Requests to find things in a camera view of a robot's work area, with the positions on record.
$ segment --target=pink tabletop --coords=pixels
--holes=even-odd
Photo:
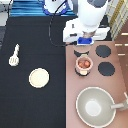
[[[111,48],[111,55],[107,58],[97,56],[95,49],[98,45],[107,45]],[[75,73],[73,46],[66,47],[66,128],[91,128],[79,118],[76,112],[76,99],[78,94],[87,87],[100,87],[113,97],[115,103],[125,100],[126,87],[115,47],[112,41],[97,41],[92,46],[88,55],[94,66],[88,76],[80,77]],[[110,62],[115,67],[113,76],[102,76],[98,71],[101,62]],[[116,112],[113,122],[106,128],[128,128],[128,110]]]

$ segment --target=table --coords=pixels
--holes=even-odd
[[[55,17],[51,31],[55,44],[63,44],[65,23],[73,18]],[[65,48],[50,44],[50,19],[23,16],[7,20],[0,50],[0,128],[66,128]],[[16,44],[20,45],[20,63],[11,67],[8,60]],[[28,77],[39,67],[49,72],[50,81],[45,88],[35,89]]]
[[[99,45],[107,45],[111,48],[111,55],[107,58],[101,58],[96,55],[95,49]],[[78,94],[87,87],[100,87],[113,97],[115,103],[125,100],[126,92],[125,83],[113,41],[96,41],[92,46],[89,57],[92,59],[94,66],[90,74],[86,77],[78,76],[75,72],[75,61],[73,47],[66,47],[66,128],[90,128],[78,117],[75,103]],[[101,62],[110,62],[115,67],[113,76],[102,76],[98,72],[98,65]],[[126,128],[128,126],[128,110],[117,111],[114,121],[107,128]]]

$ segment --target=black round pad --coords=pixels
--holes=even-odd
[[[106,58],[111,54],[111,49],[106,45],[99,45],[96,48],[96,54],[100,57]]]
[[[114,66],[109,62],[102,62],[98,66],[100,74],[103,76],[112,76],[115,72]]]

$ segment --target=small white plate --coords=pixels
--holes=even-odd
[[[44,87],[49,81],[49,74],[45,69],[38,68],[29,75],[29,82],[35,88]]]

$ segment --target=red food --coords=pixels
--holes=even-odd
[[[90,64],[90,62],[88,60],[86,60],[84,62],[84,65],[85,65],[86,68],[89,68],[91,64]]]
[[[82,63],[82,62],[79,62],[78,65],[79,65],[79,67],[81,67],[81,68],[84,67],[84,63]]]

